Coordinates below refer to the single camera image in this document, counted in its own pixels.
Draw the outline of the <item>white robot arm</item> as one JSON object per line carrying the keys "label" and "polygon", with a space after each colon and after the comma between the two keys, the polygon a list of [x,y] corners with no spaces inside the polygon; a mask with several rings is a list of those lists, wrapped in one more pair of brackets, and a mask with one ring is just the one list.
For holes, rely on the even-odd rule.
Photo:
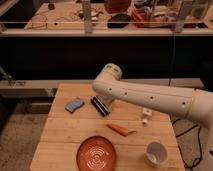
{"label": "white robot arm", "polygon": [[108,107],[115,99],[140,105],[166,114],[173,114],[199,123],[209,130],[200,171],[213,169],[213,92],[120,80],[122,70],[108,63],[92,83],[98,100]]}

